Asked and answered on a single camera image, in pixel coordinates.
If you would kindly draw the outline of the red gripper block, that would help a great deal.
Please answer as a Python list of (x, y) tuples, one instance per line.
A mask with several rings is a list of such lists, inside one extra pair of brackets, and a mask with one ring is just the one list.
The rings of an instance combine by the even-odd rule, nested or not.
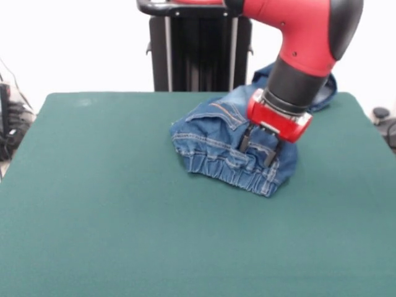
[[(258, 88), (249, 99), (246, 117), (252, 123), (249, 123), (241, 138), (238, 147), (240, 152), (247, 150), (253, 124), (273, 132), (281, 140), (295, 143), (305, 133), (312, 121), (312, 115), (308, 112), (295, 116), (276, 110), (265, 100), (264, 95), (266, 94), (266, 90)], [(281, 150), (282, 141), (279, 140), (275, 148), (267, 154), (264, 160), (264, 166), (271, 167)]]

